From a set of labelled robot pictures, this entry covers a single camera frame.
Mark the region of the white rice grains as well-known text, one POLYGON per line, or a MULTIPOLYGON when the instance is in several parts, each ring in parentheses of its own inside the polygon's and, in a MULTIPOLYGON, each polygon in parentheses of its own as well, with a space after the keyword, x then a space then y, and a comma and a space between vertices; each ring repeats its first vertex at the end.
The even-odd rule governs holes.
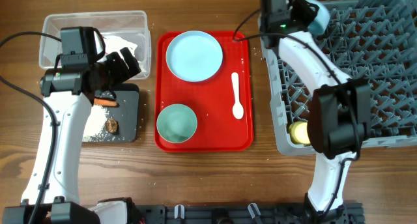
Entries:
POLYGON ((100 105, 94 105, 87 119, 83 133, 83 142, 99 142, 110 133, 106 130, 106 121, 109 119, 109 109, 100 105))

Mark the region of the brown food scrap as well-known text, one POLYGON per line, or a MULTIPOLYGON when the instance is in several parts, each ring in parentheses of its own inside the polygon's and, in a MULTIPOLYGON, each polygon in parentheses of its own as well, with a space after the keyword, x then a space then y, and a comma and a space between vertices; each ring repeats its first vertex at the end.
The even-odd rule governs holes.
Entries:
POLYGON ((107 121, 105 122, 105 127, 107 132, 111 133, 111 134, 116 134, 119 128, 118 122, 113 119, 107 119, 107 121))

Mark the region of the green bowl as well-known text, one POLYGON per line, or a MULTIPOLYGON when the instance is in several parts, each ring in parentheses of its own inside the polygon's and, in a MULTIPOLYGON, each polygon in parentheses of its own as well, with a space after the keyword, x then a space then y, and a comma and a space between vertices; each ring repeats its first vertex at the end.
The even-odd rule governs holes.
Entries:
POLYGON ((183 104, 164 108, 156 119, 159 135, 169 143, 179 144, 191 139, 197 131, 198 121, 194 111, 183 104))

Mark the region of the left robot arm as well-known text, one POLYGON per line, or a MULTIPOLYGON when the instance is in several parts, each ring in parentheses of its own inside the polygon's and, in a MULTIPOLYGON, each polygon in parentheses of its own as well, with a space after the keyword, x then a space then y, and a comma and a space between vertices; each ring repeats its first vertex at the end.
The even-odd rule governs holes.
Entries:
POLYGON ((40 80, 41 97, 2 79, 5 85, 40 103, 42 131, 33 173, 20 205, 6 207, 3 223, 144 223, 129 197, 79 205, 78 168, 83 132, 96 92, 112 91, 139 74, 137 60, 123 48, 106 53, 94 27, 61 29, 62 53, 40 80))

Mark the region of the large light blue plate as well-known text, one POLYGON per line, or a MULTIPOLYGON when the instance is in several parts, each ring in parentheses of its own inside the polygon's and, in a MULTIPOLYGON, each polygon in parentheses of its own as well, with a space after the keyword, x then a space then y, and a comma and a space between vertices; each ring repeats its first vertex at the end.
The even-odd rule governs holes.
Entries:
POLYGON ((187 82, 201 82, 218 72, 223 62, 223 49, 206 32, 186 31, 169 43, 165 61, 177 78, 187 82))

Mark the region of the orange carrot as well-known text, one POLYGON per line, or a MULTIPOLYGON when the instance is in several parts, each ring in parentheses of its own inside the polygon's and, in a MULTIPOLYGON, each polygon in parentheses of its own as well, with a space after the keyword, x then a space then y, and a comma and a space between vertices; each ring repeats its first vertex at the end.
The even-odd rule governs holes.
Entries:
POLYGON ((100 105, 100 106, 104 106, 104 107, 117 107, 118 103, 114 100, 106 100, 106 99, 95 98, 94 99, 94 105, 100 105))

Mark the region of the yellow plastic cup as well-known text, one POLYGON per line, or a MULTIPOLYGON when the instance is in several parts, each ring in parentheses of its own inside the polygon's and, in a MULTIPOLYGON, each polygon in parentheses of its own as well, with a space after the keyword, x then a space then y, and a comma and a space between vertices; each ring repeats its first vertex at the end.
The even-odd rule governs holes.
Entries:
POLYGON ((291 141, 298 145, 309 145, 310 140, 308 136, 308 123, 307 122, 294 122, 289 128, 289 135, 291 141))

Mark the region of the white paper waste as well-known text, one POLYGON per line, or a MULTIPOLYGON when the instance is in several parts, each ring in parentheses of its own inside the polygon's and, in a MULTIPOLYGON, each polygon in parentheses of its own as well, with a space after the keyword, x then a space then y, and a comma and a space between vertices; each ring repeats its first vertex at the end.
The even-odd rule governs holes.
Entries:
POLYGON ((128 48, 130 53, 138 61, 141 73, 146 72, 146 70, 144 69, 144 64, 143 64, 143 59, 145 58, 145 55, 144 55, 142 42, 140 42, 139 44, 136 44, 136 43, 127 41, 115 35, 104 36, 104 42, 106 45, 106 52, 105 52, 106 55, 113 53, 113 52, 117 52, 120 55, 121 59, 124 59, 120 50, 123 48, 128 48))

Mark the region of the small light blue bowl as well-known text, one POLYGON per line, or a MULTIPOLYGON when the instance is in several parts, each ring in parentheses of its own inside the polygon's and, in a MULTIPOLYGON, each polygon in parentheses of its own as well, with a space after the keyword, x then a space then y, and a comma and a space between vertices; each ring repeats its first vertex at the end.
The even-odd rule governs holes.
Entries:
POLYGON ((308 3, 318 6, 317 15, 308 25, 308 31, 313 35, 323 35, 330 21, 328 9, 316 0, 306 0, 308 3))

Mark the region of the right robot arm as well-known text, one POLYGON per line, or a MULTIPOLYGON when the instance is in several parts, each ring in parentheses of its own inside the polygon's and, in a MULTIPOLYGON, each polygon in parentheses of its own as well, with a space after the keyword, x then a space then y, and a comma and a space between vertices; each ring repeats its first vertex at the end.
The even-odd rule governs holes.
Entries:
POLYGON ((343 187, 371 133, 370 86, 343 72, 315 43, 330 21, 316 0, 260 0, 260 36, 287 63, 312 96, 307 133, 316 151, 313 182, 304 198, 304 223, 340 218, 343 187))

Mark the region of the white plastic spoon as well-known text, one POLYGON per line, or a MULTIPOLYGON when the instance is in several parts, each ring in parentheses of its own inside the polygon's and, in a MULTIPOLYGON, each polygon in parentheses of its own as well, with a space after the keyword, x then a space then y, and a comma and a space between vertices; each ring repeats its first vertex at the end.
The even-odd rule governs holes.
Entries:
POLYGON ((235 102, 232 107, 233 116, 236 119, 242 119, 244 116, 244 108, 240 103, 240 86, 239 86, 239 76, 237 72, 231 74, 231 81, 233 86, 233 94, 235 102))

